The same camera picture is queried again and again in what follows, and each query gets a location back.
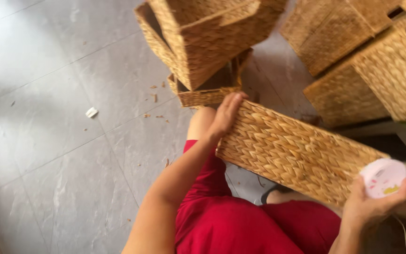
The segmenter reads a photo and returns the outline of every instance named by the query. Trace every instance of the basket rim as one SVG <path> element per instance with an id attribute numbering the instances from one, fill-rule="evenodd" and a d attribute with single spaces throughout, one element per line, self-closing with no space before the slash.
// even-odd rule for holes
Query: basket rim
<path id="1" fill-rule="evenodd" d="M 254 103 L 254 102 L 251 102 L 251 101 L 246 100 L 246 99 L 244 99 L 244 100 L 242 101 L 242 103 L 248 103 L 248 104 L 250 104 L 250 105 L 252 105 L 252 106 L 254 106 L 254 107 L 259 107 L 259 108 L 263 109 L 264 111 L 271 112 L 271 113 L 273 113 L 274 115 L 279 116 L 280 118 L 285 118 L 286 120 L 289 120 L 289 121 L 292 121 L 292 122 L 298 122 L 299 124 L 301 124 L 301 125 L 304 126 L 305 128 L 309 128 L 309 129 L 312 129 L 312 130 L 316 130 L 316 131 L 318 131 L 319 133 L 322 133 L 322 134 L 325 134 L 325 135 L 328 135 L 328 136 L 332 136 L 333 138 L 335 138 L 335 139 L 337 139 L 337 140 L 341 140 L 341 141 L 347 140 L 347 141 L 350 142 L 350 145 L 354 145 L 354 147 L 363 147 L 363 148 L 364 148 L 364 147 L 366 146 L 366 145 L 364 145 L 364 144 L 359 143 L 358 141 L 352 140 L 352 139 L 350 139 L 350 138 L 348 138 L 348 137 L 345 137 L 345 136 L 341 136 L 340 134 L 337 134 L 337 133 L 333 133 L 333 132 L 324 130 L 324 129 L 320 128 L 320 127 L 317 127 L 317 126 L 314 126 L 314 125 L 305 123 L 305 122 L 303 122 L 303 121 L 301 121 L 301 120 L 298 120 L 298 119 L 296 119 L 296 118 L 288 117 L 288 116 L 286 116 L 286 115 L 284 115 L 284 114 L 281 114 L 281 113 L 276 112 L 276 111 L 273 110 L 273 109 L 264 107 L 264 106 L 262 106 L 261 104 Z M 376 149 L 374 149 L 374 148 L 372 148 L 372 147 L 370 147 L 370 146 L 366 146 L 366 147 L 367 147 L 367 149 L 369 149 L 369 150 L 375 151 L 377 154 L 379 154 L 380 156 L 383 156 L 384 158 L 390 158 L 390 155 L 387 154 L 387 153 L 378 151 L 378 150 L 376 150 Z"/>
<path id="2" fill-rule="evenodd" d="M 169 83 L 173 84 L 174 87 L 176 87 L 176 91 L 177 91 L 178 95 L 194 94 L 194 93 L 201 93 L 201 92 L 213 92 L 213 91 L 220 91 L 221 89 L 225 89 L 225 88 L 234 88 L 235 89 L 238 87 L 242 87 L 242 82 L 240 82 L 240 79 L 238 77 L 234 77 L 236 80 L 234 81 L 233 86 L 222 86 L 220 88 L 204 89 L 204 90 L 198 90 L 198 91 L 180 91 L 178 89 L 178 84 L 175 83 L 174 77 L 175 77 L 174 74 L 170 73 L 167 76 L 167 81 Z"/>
<path id="3" fill-rule="evenodd" d="M 223 14 L 226 14 L 226 13 L 229 13 L 229 12 L 235 10 L 235 9 L 239 9 L 241 7 L 244 7 L 245 5 L 248 5 L 250 3 L 253 3 L 253 2 L 263 3 L 264 1 L 265 0 L 246 0 L 246 1 L 242 2 L 242 3 L 240 3 L 240 4 L 237 4 L 237 5 L 233 6 L 233 7 L 231 7 L 231 8 L 218 11 L 217 13 L 211 14 L 209 16 L 201 18 L 201 19 L 199 19 L 197 21 L 194 21 L 192 23 L 189 23 L 189 24 L 186 24 L 186 25 L 183 25 L 183 26 L 178 26 L 178 31 L 182 31 L 182 30 L 185 30 L 185 29 L 187 29 L 189 27 L 204 23 L 207 20 L 212 20 L 212 19 L 216 18 L 217 16 L 222 16 Z"/>

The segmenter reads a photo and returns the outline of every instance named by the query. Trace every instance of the woman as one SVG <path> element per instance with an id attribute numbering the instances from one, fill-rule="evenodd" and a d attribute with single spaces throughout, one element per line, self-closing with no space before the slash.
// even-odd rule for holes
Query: woman
<path id="1" fill-rule="evenodd" d="M 232 197 L 225 164 L 214 152 L 243 98 L 242 92 L 232 93 L 217 111 L 205 107 L 195 113 L 183 156 L 145 195 L 123 254 L 356 254 L 366 223 L 406 200 L 406 179 L 397 193 L 372 200 L 361 177 L 353 183 L 342 221 L 312 201 L 269 204 L 276 198 L 268 198 L 268 204 L 256 206 Z"/>

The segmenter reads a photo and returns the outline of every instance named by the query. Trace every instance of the leg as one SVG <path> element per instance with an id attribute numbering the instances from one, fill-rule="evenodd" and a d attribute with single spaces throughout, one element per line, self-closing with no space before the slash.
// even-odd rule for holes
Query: leg
<path id="1" fill-rule="evenodd" d="M 187 140 L 199 140 L 211 126 L 214 117 L 216 117 L 216 110 L 211 107 L 197 110 L 190 119 Z"/>
<path id="2" fill-rule="evenodd" d="M 215 116 L 216 110 L 210 107 L 201 108 L 195 113 L 192 119 L 190 119 L 184 152 L 192 147 L 198 139 L 203 137 L 206 130 L 211 126 Z M 215 151 L 216 148 L 214 147 L 181 206 L 202 197 L 232 195 L 225 180 L 225 163 L 222 159 L 216 157 Z"/>

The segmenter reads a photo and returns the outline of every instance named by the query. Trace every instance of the stacked baskets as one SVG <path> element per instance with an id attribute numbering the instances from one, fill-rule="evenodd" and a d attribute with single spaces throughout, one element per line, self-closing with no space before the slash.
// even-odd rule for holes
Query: stacked baskets
<path id="1" fill-rule="evenodd" d="M 182 105 L 195 106 L 220 102 L 215 97 L 223 98 L 228 90 L 240 90 L 240 84 L 235 83 L 242 68 L 232 66 L 233 62 L 239 63 L 246 50 L 268 37 L 285 3 L 285 0 L 149 0 L 134 12 L 150 48 L 170 68 L 174 83 L 171 85 L 184 87 L 187 95 L 196 92 L 187 96 L 196 98 L 194 102 L 188 99 L 181 101 Z M 198 91 L 225 68 L 234 78 L 214 88 L 224 87 L 220 93 L 214 89 L 211 93 L 207 93 L 208 89 Z"/>

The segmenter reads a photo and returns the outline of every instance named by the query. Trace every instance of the wicker basket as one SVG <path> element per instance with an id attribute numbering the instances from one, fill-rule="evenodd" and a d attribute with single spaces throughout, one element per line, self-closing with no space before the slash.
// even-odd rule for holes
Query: wicker basket
<path id="1" fill-rule="evenodd" d="M 223 98 L 242 89 L 240 74 L 253 49 L 247 49 L 209 78 L 195 91 L 189 91 L 173 74 L 167 77 L 170 88 L 180 99 L 182 107 L 219 103 Z"/>
<path id="2" fill-rule="evenodd" d="M 343 206 L 348 186 L 370 162 L 388 157 L 371 147 L 249 101 L 216 155 L 321 202 Z"/>
<path id="3" fill-rule="evenodd" d="M 406 15 L 304 90 L 329 127 L 406 121 Z"/>
<path id="4" fill-rule="evenodd" d="M 148 2 L 154 14 L 146 10 L 147 4 L 135 10 L 145 38 L 184 86 L 194 91 L 230 59 L 266 39 L 286 0 Z M 146 21 L 154 29 L 146 28 Z"/>
<path id="5" fill-rule="evenodd" d="M 298 1 L 280 32 L 316 76 L 379 32 L 402 0 Z"/>

